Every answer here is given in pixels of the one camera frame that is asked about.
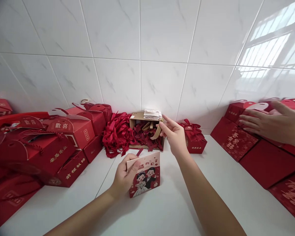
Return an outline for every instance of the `forearm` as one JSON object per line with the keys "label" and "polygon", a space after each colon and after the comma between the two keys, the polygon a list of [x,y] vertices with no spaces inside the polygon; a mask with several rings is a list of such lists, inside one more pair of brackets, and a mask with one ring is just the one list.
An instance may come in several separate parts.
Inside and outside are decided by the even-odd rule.
{"label": "forearm", "polygon": [[96,222],[114,204],[116,198],[110,193],[110,189],[91,201],[81,210],[53,228],[45,236],[75,236],[88,235]]}
{"label": "forearm", "polygon": [[199,221],[208,236],[246,235],[232,212],[186,152],[176,156]]}

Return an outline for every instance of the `white countertop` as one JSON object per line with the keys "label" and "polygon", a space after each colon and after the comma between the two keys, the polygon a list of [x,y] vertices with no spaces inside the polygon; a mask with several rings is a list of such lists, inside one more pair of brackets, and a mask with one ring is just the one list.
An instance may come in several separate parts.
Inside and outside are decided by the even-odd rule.
{"label": "white countertop", "polygon": [[[192,157],[246,234],[295,236],[295,218],[211,136],[205,137],[203,154]],[[109,159],[102,150],[70,188],[43,187],[0,228],[0,235],[48,232],[108,189],[122,159],[120,155]],[[104,215],[92,235],[204,235],[167,141],[160,161],[161,185],[132,199],[127,194]]]}

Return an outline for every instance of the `cartoon bride and groom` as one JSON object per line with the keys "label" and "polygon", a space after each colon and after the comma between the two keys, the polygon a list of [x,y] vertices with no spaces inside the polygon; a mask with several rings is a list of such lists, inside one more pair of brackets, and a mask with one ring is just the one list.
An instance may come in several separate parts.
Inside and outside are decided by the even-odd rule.
{"label": "cartoon bride and groom", "polygon": [[144,171],[137,175],[138,183],[135,186],[138,188],[138,190],[133,195],[134,197],[151,189],[152,182],[154,182],[156,178],[158,177],[158,175],[154,175],[154,174],[155,174],[155,168],[151,167],[150,169],[148,169],[148,172],[146,174]]}

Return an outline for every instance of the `cartoon bride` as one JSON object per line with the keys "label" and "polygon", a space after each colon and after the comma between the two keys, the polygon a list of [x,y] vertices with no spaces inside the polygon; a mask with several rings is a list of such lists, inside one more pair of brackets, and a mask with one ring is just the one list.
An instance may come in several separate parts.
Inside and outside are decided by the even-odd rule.
{"label": "cartoon bride", "polygon": [[145,172],[141,172],[137,175],[137,181],[138,183],[135,185],[138,190],[135,192],[135,194],[133,195],[134,197],[140,195],[141,193],[144,193],[145,191],[147,191],[147,187],[145,187],[146,182],[144,181],[145,178]]}

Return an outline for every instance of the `right hand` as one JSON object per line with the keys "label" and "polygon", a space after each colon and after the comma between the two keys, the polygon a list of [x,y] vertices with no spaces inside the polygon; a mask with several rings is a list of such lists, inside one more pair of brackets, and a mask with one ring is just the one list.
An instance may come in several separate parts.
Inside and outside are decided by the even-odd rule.
{"label": "right hand", "polygon": [[163,118],[167,123],[160,122],[160,136],[167,137],[171,152],[175,157],[188,153],[184,128],[165,115]]}
{"label": "right hand", "polygon": [[250,127],[244,130],[295,146],[295,110],[278,101],[272,102],[272,106],[281,115],[267,115],[255,110],[246,110],[255,117],[240,115],[240,122]]}

